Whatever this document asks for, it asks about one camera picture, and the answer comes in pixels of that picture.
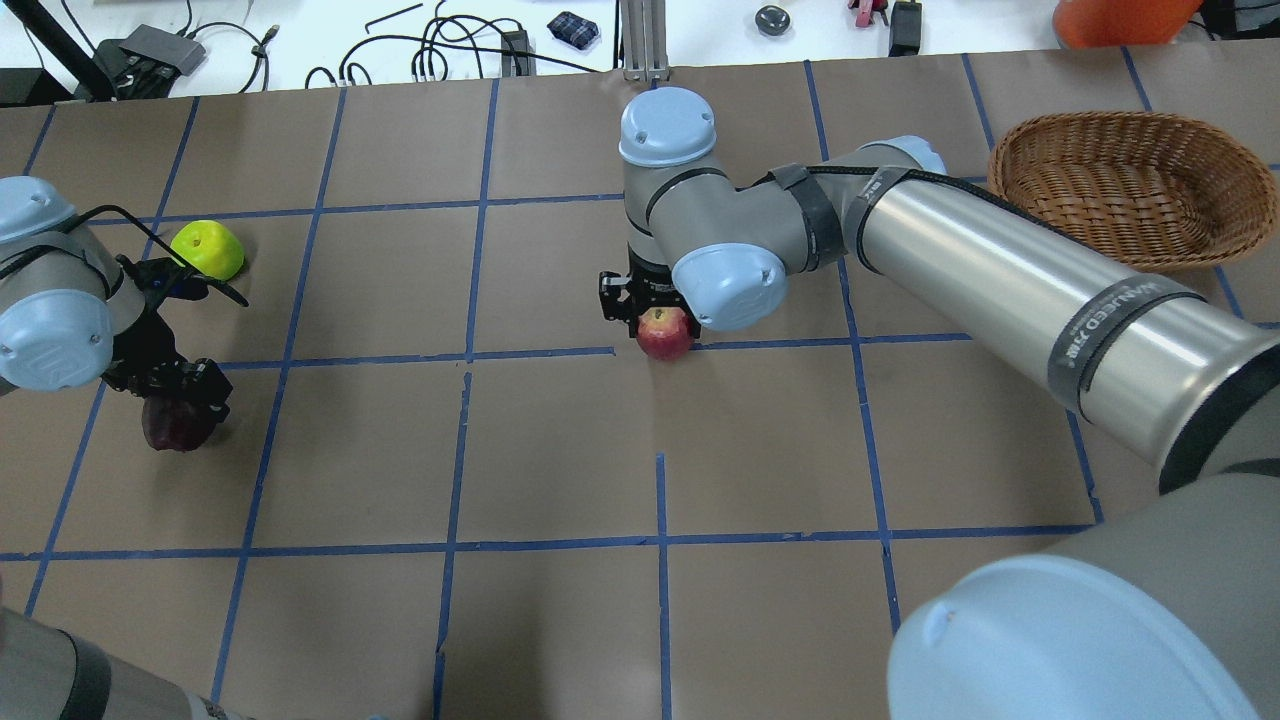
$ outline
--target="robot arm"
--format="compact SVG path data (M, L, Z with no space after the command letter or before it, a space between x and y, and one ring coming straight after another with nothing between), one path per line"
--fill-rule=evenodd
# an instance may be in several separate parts
M628 105L631 273L602 274L605 318L635 334L667 305L740 329L790 275L849 254L1161 468L1170 493L913 614L890 660L893 716L1280 716L1280 336L937 174L919 138L746 190L714 142L690 91Z
M119 208L77 215L41 179L0 179L0 396L102 378L147 398L147 414L161 428L147 433L157 450L193 450L227 418L232 386L212 360L189 363L178 354L156 310L168 297L200 300L209 287L248 302L172 258L113 258L84 224L104 211L124 215L172 254ZM179 421L182 437L165 429Z

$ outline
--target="black device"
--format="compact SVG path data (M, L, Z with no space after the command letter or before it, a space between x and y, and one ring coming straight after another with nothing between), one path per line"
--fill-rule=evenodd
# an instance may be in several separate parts
M755 27L764 35L776 37L791 27L791 15L777 5L765 5L755 12Z
M0 68L0 108L31 108L70 100L72 94L44 68Z
M897 0L888 24L888 56L901 58L919 55L920 26L924 20L924 6L915 0Z
M532 53L529 46L529 31L526 29L512 29L502 33L503 50L513 50L516 53ZM502 77L529 77L534 74L534 59L529 55L509 55L503 53L502 55Z

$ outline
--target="green apple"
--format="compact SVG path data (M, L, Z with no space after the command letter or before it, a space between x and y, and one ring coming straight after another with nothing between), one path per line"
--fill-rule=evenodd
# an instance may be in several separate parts
M229 281L244 266L244 247L216 220L188 223L169 245L179 258L211 278Z

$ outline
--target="dark red apple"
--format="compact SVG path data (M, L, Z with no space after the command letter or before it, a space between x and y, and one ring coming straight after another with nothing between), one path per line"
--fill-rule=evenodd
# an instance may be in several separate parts
M694 322L680 307L650 307L640 315L636 342L654 360L675 360L694 346Z
M209 407L165 395L152 395L142 405L142 434L155 450L196 450L214 433Z

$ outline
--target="small round object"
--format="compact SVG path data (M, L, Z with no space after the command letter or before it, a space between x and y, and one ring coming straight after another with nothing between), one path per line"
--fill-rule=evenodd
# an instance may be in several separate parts
M755 12L755 27L768 36L778 36L791 27L791 15L777 5L765 5Z

